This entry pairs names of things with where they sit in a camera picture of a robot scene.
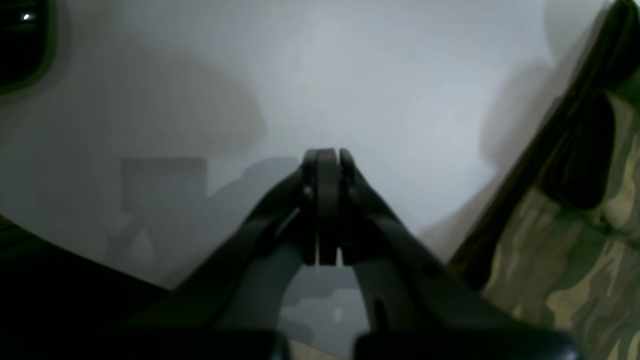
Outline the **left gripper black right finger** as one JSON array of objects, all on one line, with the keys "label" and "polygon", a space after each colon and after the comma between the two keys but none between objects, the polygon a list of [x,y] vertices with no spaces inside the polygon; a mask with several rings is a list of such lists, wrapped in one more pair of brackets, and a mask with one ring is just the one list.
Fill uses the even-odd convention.
[{"label": "left gripper black right finger", "polygon": [[483,300],[407,230],[339,150],[340,248],[376,332],[499,331],[522,325]]}]

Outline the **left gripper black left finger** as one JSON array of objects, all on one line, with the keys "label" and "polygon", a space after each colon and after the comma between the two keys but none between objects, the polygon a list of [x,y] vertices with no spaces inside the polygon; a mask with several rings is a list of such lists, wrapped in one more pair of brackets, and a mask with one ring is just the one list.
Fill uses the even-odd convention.
[{"label": "left gripper black left finger", "polygon": [[304,265],[336,263],[341,167],[334,149],[260,199],[238,230],[159,303],[126,323],[136,330],[274,330]]}]

